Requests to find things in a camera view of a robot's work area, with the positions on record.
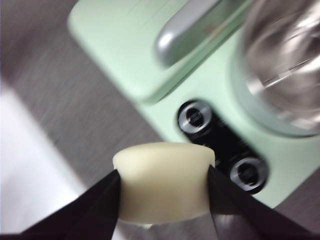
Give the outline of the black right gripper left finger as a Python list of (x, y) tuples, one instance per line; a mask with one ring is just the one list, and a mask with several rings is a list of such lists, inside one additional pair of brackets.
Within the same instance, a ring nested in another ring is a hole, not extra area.
[(110, 240), (119, 216), (117, 170), (80, 197), (16, 235), (16, 240)]

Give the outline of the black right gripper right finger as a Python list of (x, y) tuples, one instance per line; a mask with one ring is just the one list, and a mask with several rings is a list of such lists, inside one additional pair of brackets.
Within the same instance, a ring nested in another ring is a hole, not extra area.
[(318, 240), (313, 233), (208, 168), (209, 210), (220, 240)]

